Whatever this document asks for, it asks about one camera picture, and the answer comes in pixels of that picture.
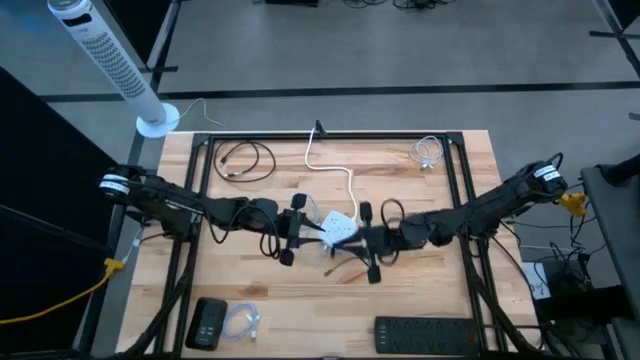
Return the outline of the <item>black table frame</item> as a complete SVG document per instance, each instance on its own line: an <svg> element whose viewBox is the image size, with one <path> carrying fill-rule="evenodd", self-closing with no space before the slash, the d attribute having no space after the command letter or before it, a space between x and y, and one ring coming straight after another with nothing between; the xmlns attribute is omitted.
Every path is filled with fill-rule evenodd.
<svg viewBox="0 0 640 360"><path fill-rule="evenodd" d="M219 133L173 132L162 150L159 174L171 182L190 180L212 197L265 197L287 207L297 192L307 192L322 211L351 212L352 200L370 202L376 216L384 201L385 216L399 209L420 212L465 200L461 152L469 151L480 191L499 183L489 136L484 131L457 134L450 159L430 175L408 157L419 139L410 132L335 132L314 145L304 132L262 133L259 140L273 152L277 168L261 183L230 184L214 169ZM470 317L472 308L461 246L428 246L401 255L383 267L381 282L367 281L365 265L345 255L329 259L318 245L306 246L291 266L260 253L260 238L233 232L223 244L203 230L196 251L189 297L167 323L165 346L184 359L201 359L185 338L196 301L204 296L229 304L248 301L261 319L255 339L221 341L215 359L352 358L376 356L377 316Z"/></svg>

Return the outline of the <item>grey side table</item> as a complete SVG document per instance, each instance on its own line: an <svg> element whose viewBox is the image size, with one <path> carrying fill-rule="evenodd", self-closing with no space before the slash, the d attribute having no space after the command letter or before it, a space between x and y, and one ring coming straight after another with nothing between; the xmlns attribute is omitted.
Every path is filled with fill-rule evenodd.
<svg viewBox="0 0 640 360"><path fill-rule="evenodd" d="M613 326L625 360L640 360L640 153L581 170L584 189L629 304Z"/></svg>

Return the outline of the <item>yellow connector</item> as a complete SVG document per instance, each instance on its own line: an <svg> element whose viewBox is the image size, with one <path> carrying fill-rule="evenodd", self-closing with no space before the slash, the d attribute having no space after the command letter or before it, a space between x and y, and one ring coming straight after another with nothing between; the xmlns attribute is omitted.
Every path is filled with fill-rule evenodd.
<svg viewBox="0 0 640 360"><path fill-rule="evenodd" d="M572 216L583 217L586 215L587 196L584 193L564 193L554 203L564 207Z"/></svg>

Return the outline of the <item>white paper label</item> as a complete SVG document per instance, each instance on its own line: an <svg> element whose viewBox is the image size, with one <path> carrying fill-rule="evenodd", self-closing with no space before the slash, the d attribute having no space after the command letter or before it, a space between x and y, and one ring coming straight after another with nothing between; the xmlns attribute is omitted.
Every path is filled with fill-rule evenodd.
<svg viewBox="0 0 640 360"><path fill-rule="evenodd" d="M526 278L534 300L542 300L551 297L549 288L540 280Z"/></svg>

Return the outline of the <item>black partition panel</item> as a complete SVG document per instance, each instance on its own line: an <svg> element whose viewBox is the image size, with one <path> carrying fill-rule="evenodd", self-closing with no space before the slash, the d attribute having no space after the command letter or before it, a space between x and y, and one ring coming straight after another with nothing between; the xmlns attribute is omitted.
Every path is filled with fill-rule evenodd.
<svg viewBox="0 0 640 360"><path fill-rule="evenodd" d="M103 0L138 57L147 63L173 0Z"/></svg>
<svg viewBox="0 0 640 360"><path fill-rule="evenodd" d="M97 188L115 161L0 66L0 358L73 348L115 253Z"/></svg>

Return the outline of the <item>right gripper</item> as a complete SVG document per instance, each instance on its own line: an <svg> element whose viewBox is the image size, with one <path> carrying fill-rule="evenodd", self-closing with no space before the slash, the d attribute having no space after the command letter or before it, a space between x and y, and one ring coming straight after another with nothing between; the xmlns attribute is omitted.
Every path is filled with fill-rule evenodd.
<svg viewBox="0 0 640 360"><path fill-rule="evenodd" d="M368 260L367 277L370 284L381 282L380 264L393 266L399 257L399 251L391 248L388 237L394 235L394 230L389 226L389 220L385 216L384 208L388 201L384 201L380 207L381 226L372 227L373 210L369 202L359 204L359 213L364 227L353 234L335 241L333 249L337 252L362 253L364 240L366 245L366 259Z"/></svg>

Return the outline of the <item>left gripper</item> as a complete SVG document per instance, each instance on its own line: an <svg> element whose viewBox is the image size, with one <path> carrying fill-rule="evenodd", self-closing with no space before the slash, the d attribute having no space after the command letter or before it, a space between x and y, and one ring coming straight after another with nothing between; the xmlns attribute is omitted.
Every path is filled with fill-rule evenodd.
<svg viewBox="0 0 640 360"><path fill-rule="evenodd" d="M300 237L303 239L320 239L323 234L323 228L313 223L309 219L302 221L303 213L301 210L306 205L306 195L296 193L291 200L290 209L285 209L279 220L279 235L286 239L285 248L280 253L280 263L282 265L292 265L294 262L294 249L300 246ZM300 232L300 226L306 226Z"/></svg>

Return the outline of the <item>small black power strip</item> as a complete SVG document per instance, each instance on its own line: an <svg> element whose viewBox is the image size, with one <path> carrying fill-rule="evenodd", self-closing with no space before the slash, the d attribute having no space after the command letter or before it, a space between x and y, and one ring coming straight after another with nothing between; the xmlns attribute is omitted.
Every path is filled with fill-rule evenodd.
<svg viewBox="0 0 640 360"><path fill-rule="evenodd" d="M201 297L187 332L185 346L189 349L214 351L217 349L228 309L226 301Z"/></svg>

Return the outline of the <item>long black power strip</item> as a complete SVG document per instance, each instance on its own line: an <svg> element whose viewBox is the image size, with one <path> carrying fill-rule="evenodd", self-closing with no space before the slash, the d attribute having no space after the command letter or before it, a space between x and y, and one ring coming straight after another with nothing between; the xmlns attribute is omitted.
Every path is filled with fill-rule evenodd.
<svg viewBox="0 0 640 360"><path fill-rule="evenodd" d="M377 316L379 354L471 356L480 352L475 322L465 318Z"/></svg>

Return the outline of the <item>white tower fan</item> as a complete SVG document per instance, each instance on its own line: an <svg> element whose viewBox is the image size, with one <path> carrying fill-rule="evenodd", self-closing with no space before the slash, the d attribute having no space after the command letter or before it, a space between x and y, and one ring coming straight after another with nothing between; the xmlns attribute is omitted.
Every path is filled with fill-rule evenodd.
<svg viewBox="0 0 640 360"><path fill-rule="evenodd" d="M138 133L162 138L177 128L178 109L159 100L91 0L47 0L47 6L133 110Z"/></svg>

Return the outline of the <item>white cube power strip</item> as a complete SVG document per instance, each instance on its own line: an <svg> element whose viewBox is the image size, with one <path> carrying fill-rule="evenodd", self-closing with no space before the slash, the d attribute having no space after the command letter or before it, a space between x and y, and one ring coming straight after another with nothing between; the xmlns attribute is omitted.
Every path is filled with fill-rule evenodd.
<svg viewBox="0 0 640 360"><path fill-rule="evenodd" d="M352 218L337 211L330 211L320 227L322 231L318 232L318 236L329 246L351 237L359 229L358 224Z"/></svg>

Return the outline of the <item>black equipment box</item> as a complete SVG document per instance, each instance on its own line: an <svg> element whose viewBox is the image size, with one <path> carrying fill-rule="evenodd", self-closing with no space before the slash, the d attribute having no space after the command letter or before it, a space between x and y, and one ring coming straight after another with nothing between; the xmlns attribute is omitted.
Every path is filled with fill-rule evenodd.
<svg viewBox="0 0 640 360"><path fill-rule="evenodd" d="M591 319L598 324L614 318L634 319L622 285L596 288L587 269L586 255L577 260L542 261L535 269L544 275L547 297L534 301L545 320Z"/></svg>

